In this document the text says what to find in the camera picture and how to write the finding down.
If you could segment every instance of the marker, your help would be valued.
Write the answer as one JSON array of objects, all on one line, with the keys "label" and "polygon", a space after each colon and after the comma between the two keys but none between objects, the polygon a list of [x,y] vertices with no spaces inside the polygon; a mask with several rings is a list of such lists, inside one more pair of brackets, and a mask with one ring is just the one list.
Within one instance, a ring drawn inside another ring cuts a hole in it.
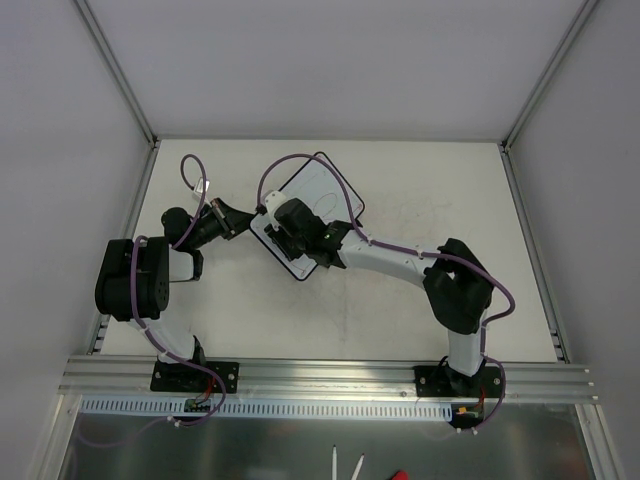
[{"label": "marker", "polygon": [[353,475],[351,475],[351,480],[358,480],[358,475],[360,475],[360,469],[362,468],[362,462],[364,462],[364,453],[360,455],[360,460],[358,460],[356,469],[353,471]]},{"label": "marker", "polygon": [[333,461],[331,463],[331,480],[338,480],[338,449],[333,446]]}]

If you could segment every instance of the white table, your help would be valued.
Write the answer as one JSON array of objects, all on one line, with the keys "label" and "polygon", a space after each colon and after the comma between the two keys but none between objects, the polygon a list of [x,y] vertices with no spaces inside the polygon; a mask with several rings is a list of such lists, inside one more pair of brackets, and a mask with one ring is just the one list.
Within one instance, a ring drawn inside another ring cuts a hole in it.
[{"label": "white table", "polygon": [[[556,356],[515,207],[494,144],[165,140],[136,234],[162,235],[170,207],[190,212],[197,201],[180,178],[186,153],[198,155],[211,179],[209,198],[253,211],[258,180],[274,160],[295,152],[326,152],[366,210],[374,235],[434,248],[463,240],[511,290],[516,312],[489,328],[487,351],[497,359],[555,362]],[[278,188],[304,161],[276,169],[265,188]],[[200,174],[189,163],[187,175]],[[200,339],[208,356],[366,360],[436,360],[447,335],[427,296],[414,286],[367,271],[318,268],[298,282],[250,233],[202,248],[199,282],[172,284],[168,313]],[[491,312],[506,300],[495,291]],[[103,354],[152,354],[129,327],[111,321]]]}]

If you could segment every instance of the gray wall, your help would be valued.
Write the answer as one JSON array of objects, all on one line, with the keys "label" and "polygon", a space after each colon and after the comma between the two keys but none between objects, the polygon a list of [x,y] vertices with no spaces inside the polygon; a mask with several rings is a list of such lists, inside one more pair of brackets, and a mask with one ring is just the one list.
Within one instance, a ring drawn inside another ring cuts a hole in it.
[{"label": "gray wall", "polygon": [[0,6],[0,465],[25,478],[146,145],[67,0]]},{"label": "gray wall", "polygon": [[159,134],[501,140],[582,0],[91,0]]},{"label": "gray wall", "polygon": [[640,478],[640,2],[595,14],[513,153],[569,331]]}]

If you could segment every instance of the red object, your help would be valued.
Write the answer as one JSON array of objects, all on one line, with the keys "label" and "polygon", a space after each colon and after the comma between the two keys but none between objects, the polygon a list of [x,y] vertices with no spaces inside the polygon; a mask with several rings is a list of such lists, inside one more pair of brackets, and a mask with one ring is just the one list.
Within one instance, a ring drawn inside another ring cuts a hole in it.
[{"label": "red object", "polygon": [[407,472],[400,470],[396,473],[391,480],[409,480],[409,475]]}]

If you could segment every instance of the gray floor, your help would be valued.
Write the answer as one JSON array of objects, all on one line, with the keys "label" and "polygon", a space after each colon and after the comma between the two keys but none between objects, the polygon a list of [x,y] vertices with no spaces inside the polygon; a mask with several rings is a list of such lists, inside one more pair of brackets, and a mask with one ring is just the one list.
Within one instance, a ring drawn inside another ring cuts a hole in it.
[{"label": "gray floor", "polygon": [[[85,415],[96,442],[122,439],[149,418]],[[589,479],[570,407],[506,405],[478,436],[450,435],[444,424],[214,418],[176,431],[152,427],[126,447],[100,450],[72,441],[63,479],[329,479],[338,446],[338,478],[366,453],[360,480],[398,469],[415,479]]]}]

